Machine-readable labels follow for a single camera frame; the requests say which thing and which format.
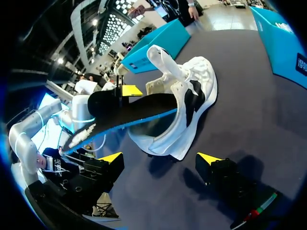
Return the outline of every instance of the dark gray carpet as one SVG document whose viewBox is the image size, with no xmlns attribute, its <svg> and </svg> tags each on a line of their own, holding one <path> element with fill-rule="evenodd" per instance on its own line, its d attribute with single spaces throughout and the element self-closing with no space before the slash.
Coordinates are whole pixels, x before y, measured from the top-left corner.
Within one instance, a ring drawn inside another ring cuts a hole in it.
<svg viewBox="0 0 307 230">
<path fill-rule="evenodd" d="M 149 158 L 123 132 L 120 139 L 108 136 L 110 150 L 101 153 L 124 153 L 125 170 L 111 197 L 130 230 L 229 229 L 235 214 L 207 193 L 195 170 L 197 152 L 229 157 L 246 176 L 278 189 L 284 194 L 281 214 L 306 176 L 307 90 L 272 74 L 258 32 L 227 30 L 194 36 L 177 62 L 194 56 L 212 63 L 219 93 L 216 104 L 199 121 L 185 159 L 173 164 Z M 160 76 L 158 71 L 129 73 L 124 81 L 146 94 L 146 82 Z"/>
</svg>

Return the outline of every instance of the blue display stand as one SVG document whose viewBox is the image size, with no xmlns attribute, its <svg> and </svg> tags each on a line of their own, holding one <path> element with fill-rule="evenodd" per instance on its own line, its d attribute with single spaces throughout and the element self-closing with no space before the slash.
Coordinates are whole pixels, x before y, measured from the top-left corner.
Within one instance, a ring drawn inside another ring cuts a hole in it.
<svg viewBox="0 0 307 230">
<path fill-rule="evenodd" d="M 279 28 L 286 23 L 276 12 L 251 7 L 259 35 L 269 56 L 274 74 L 288 78 L 307 88 L 307 59 L 295 34 Z"/>
<path fill-rule="evenodd" d="M 190 35 L 178 19 L 173 20 L 142 38 L 125 56 L 121 63 L 133 73 L 157 69 L 147 58 L 152 45 L 165 49 L 175 59 Z"/>
</svg>

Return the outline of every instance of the yellow marker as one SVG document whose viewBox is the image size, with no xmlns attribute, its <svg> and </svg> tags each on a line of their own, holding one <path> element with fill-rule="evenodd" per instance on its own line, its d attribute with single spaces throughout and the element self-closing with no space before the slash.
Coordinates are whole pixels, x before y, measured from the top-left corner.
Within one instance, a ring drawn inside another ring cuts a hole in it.
<svg viewBox="0 0 307 230">
<path fill-rule="evenodd" d="M 111 163 L 113 160 L 115 160 L 120 154 L 123 154 L 122 152 L 118 152 L 118 153 L 114 153 L 112 155 L 106 156 L 106 157 L 102 157 L 99 158 L 98 160 L 104 160 L 107 161 L 109 163 Z"/>
<path fill-rule="evenodd" d="M 135 85 L 122 85 L 123 96 L 142 96 L 143 93 Z"/>
<path fill-rule="evenodd" d="M 212 156 L 203 154 L 201 152 L 198 152 L 197 154 L 200 155 L 202 158 L 204 158 L 205 161 L 207 161 L 210 165 L 211 165 L 212 162 L 222 161 L 223 160 L 223 159 L 219 159 L 219 158 L 216 158 L 216 157 L 212 157 Z"/>
</svg>

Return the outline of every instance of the white robotic arm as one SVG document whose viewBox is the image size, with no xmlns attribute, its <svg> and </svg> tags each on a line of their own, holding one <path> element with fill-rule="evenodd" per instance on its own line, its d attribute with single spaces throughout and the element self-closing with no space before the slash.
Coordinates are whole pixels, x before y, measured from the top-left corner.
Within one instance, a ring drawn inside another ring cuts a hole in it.
<svg viewBox="0 0 307 230">
<path fill-rule="evenodd" d="M 88 98 L 89 95 L 74 96 L 71 102 L 71 110 L 62 110 L 60 99 L 55 99 L 52 104 L 35 111 L 25 120 L 11 127 L 9 132 L 10 146 L 21 162 L 22 173 L 27 186 L 38 180 L 37 148 L 31 138 L 52 116 L 57 117 L 59 124 L 71 132 L 75 132 L 87 122 L 93 121 L 94 118 L 87 108 Z"/>
<path fill-rule="evenodd" d="M 9 132 L 10 146 L 21 162 L 22 173 L 27 185 L 38 180 L 36 159 L 37 148 L 31 138 L 47 123 L 50 117 L 61 111 L 61 101 L 35 111 L 24 121 L 13 125 Z"/>
</svg>

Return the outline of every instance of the white sneaker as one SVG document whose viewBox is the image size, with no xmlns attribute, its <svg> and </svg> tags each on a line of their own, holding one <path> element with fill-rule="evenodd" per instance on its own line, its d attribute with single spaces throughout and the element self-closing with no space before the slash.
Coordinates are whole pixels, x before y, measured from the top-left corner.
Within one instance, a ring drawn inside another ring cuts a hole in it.
<svg viewBox="0 0 307 230">
<path fill-rule="evenodd" d="M 147 51 L 149 60 L 163 72 L 163 76 L 146 84 L 147 94 L 173 93 L 177 100 L 175 117 L 129 128 L 130 138 L 146 153 L 157 156 L 172 155 L 182 160 L 196 134 L 201 114 L 217 97 L 217 81 L 210 62 L 194 57 L 183 65 L 177 63 L 164 49 L 153 45 Z"/>
</svg>

